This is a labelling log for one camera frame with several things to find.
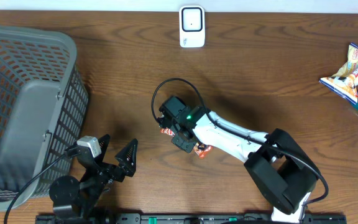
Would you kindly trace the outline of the yellow snack bag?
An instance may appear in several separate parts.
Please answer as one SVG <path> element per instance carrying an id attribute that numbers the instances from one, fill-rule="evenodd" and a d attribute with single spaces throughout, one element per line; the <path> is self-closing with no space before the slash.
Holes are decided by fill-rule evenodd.
<path id="1" fill-rule="evenodd" d="M 358 45 L 350 43 L 347 62 L 330 77 L 323 77 L 319 82 L 353 105 L 358 102 Z"/>

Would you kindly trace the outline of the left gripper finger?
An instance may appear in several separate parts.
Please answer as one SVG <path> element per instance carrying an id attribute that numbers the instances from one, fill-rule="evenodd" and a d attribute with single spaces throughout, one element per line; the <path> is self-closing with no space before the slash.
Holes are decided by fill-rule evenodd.
<path id="1" fill-rule="evenodd" d="M 134 138 L 115 155 L 125 176 L 132 177 L 136 172 L 137 146 L 138 140 Z"/>
<path id="2" fill-rule="evenodd" d="M 105 134 L 104 136 L 100 137 L 98 139 L 99 142 L 99 146 L 101 148 L 101 154 L 96 158 L 97 162 L 102 162 L 106 153 L 106 150 L 108 148 L 108 144 L 110 141 L 110 135 L 109 134 Z"/>

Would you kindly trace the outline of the red snack bar wrapper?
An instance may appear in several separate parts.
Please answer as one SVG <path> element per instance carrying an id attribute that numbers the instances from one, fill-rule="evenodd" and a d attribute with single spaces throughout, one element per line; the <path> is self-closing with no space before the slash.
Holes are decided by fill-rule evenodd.
<path id="1" fill-rule="evenodd" d="M 200 144 L 198 142 L 186 142 L 179 137 L 176 137 L 175 133 L 169 128 L 161 128 L 160 132 L 171 136 L 172 143 L 179 147 L 181 150 L 187 153 L 195 152 L 200 159 L 204 158 L 209 153 L 209 151 L 213 149 L 212 146 L 205 145 L 203 143 Z"/>

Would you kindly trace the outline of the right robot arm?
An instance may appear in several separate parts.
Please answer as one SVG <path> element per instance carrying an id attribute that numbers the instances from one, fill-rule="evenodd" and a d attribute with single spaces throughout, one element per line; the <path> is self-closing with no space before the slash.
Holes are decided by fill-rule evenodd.
<path id="1" fill-rule="evenodd" d="M 252 131 L 222 119 L 203 106 L 192 109 L 173 99 L 157 122 L 181 150 L 203 158 L 216 147 L 239 159 L 260 193 L 273 206 L 272 221 L 301 223 L 319 169 L 285 131 Z"/>

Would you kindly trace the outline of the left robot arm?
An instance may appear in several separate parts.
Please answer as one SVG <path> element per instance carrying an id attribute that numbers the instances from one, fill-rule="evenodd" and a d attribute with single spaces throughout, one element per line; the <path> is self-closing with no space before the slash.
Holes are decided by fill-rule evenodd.
<path id="1" fill-rule="evenodd" d="M 115 223 L 114 215 L 96 204 L 113 182 L 123 182 L 136 172 L 138 140 L 131 140 L 115 155 L 117 165 L 104 162 L 110 135 L 101 138 L 84 136 L 68 149 L 85 168 L 80 180 L 65 175 L 55 180 L 49 189 L 55 216 L 50 223 Z"/>

